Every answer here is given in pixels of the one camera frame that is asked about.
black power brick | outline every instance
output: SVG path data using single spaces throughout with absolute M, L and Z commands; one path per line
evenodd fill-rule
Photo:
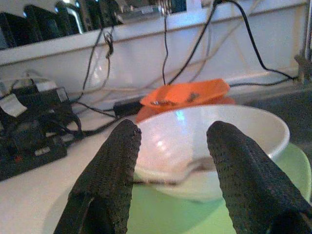
M 122 117 L 137 114 L 143 106 L 140 103 L 143 97 L 144 96 L 140 96 L 116 102 L 113 107 L 115 115 L 117 117 Z

white wall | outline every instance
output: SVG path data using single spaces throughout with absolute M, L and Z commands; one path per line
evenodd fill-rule
M 305 6 L 270 11 L 250 17 L 250 25 L 258 49 L 268 67 L 294 70 L 297 65 L 293 57 L 299 53 L 303 35 Z M 235 20 L 212 25 L 212 47 L 223 36 Z M 178 69 L 191 51 L 201 27 L 192 27 L 168 33 L 169 58 L 166 71 Z M 195 54 L 194 61 L 204 57 L 207 35 Z M 87 87 L 100 85 L 106 77 L 106 46 L 99 47 Z M 54 79 L 68 92 L 80 90 L 85 77 L 91 49 L 38 58 L 0 67 L 1 78 L 19 77 L 25 69 L 35 69 L 44 76 Z M 165 57 L 163 34 L 123 41 L 114 44 L 111 57 L 111 74 L 107 87 L 142 87 L 161 75 Z M 198 66 L 187 69 L 178 82 L 187 81 Z M 224 43 L 218 53 L 207 62 L 197 80 L 224 78 L 233 80 L 242 76 L 252 76 L 262 72 L 245 26 L 240 26 Z M 94 100 L 101 97 L 86 96 Z

shelf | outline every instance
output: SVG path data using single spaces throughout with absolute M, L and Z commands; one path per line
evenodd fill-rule
M 263 0 L 254 10 L 254 14 L 286 7 L 293 7 L 304 4 L 305 2 L 305 0 Z M 254 1 L 252 0 L 240 1 L 240 4 L 244 9 L 249 9 L 253 3 Z M 208 15 L 208 8 L 170 15 L 167 18 L 168 31 L 199 26 L 206 22 Z M 227 3 L 218 6 L 213 17 L 213 22 L 229 20 L 238 16 L 240 16 L 240 12 L 234 8 L 234 6 Z M 164 30 L 163 24 L 163 18 L 158 18 L 129 25 L 116 26 L 113 31 L 114 42 L 118 43 L 125 40 L 162 33 Z M 98 34 L 99 30 L 95 30 L 85 34 L 72 35 L 59 39 L 53 39 L 3 50 L 0 51 L 0 65 L 7 65 L 31 59 L 43 58 L 46 56 L 52 56 L 55 54 L 66 53 L 69 51 L 90 48 L 94 45 Z M 99 44 L 104 43 L 105 41 L 102 38 Z

black electronic equipment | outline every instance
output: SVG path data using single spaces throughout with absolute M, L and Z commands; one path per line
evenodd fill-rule
M 49 40 L 69 35 L 57 14 L 34 5 L 26 5 L 24 13 L 39 40 Z
M 0 100 L 0 181 L 67 155 L 61 130 L 75 119 L 68 96 L 64 88 L 34 86 Z
M 82 16 L 78 7 L 70 3 L 58 1 L 55 4 L 55 10 L 57 11 L 60 22 L 64 25 L 69 35 L 83 33 Z
M 86 32 L 94 30 L 93 22 L 90 16 L 87 0 L 77 0 L 76 7 L 80 10 L 82 25 Z
M 104 27 L 111 27 L 120 24 L 116 14 L 120 11 L 115 0 L 98 0 Z
M 38 41 L 33 35 L 27 19 L 6 12 L 0 13 L 0 49 L 27 45 Z

bowl rim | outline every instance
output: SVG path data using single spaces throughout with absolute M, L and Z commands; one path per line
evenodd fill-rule
M 181 108 L 181 109 L 177 109 L 177 110 L 171 110 L 171 111 L 167 111 L 164 113 L 160 113 L 158 115 L 152 116 L 148 119 L 143 120 L 142 122 L 138 123 L 138 128 L 140 128 L 142 125 L 148 124 L 151 121 L 153 121 L 155 118 L 162 118 L 166 115 L 170 115 L 171 113 L 174 113 L 176 111 L 188 111 L 188 110 L 192 110 L 192 109 L 211 109 L 211 108 L 217 108 L 217 107 L 222 107 L 222 108 L 238 108 L 238 109 L 249 109 L 249 110 L 253 110 L 253 111 L 257 111 L 259 113 L 263 113 L 266 114 L 268 116 L 271 116 L 272 118 L 278 120 L 279 123 L 281 123 L 281 126 L 283 127 L 283 132 L 284 132 L 284 137 L 281 139 L 280 143 L 273 148 L 270 152 L 267 153 L 267 155 L 270 157 L 271 160 L 275 161 L 277 160 L 278 156 L 282 153 L 282 151 L 287 147 L 287 145 L 289 144 L 289 140 L 290 140 L 290 131 L 289 128 L 287 126 L 287 124 L 285 123 L 284 120 L 282 120 L 280 117 L 278 117 L 277 115 L 266 111 L 266 110 L 262 110 L 259 108 L 254 108 L 254 107 L 250 107 L 250 106 L 243 106 L 243 105 L 232 105 L 232 104 L 216 104 L 216 105 L 199 105 L 199 106 L 194 106 L 194 107 L 187 107 L 187 108 Z M 172 175 L 175 175 L 177 177 L 182 176 L 184 173 L 182 172 L 178 172 L 178 173 L 172 173 L 172 172 L 162 172 L 162 171 L 155 171 L 155 170 L 151 170 L 151 169 L 147 169 L 145 167 L 139 166 L 138 164 L 136 164 L 135 166 L 135 172 L 138 172 L 137 175 L 140 177 L 140 174 L 142 175 L 149 175 L 152 178 L 157 178 L 160 177 L 162 179 L 166 179 L 166 178 L 172 178 Z

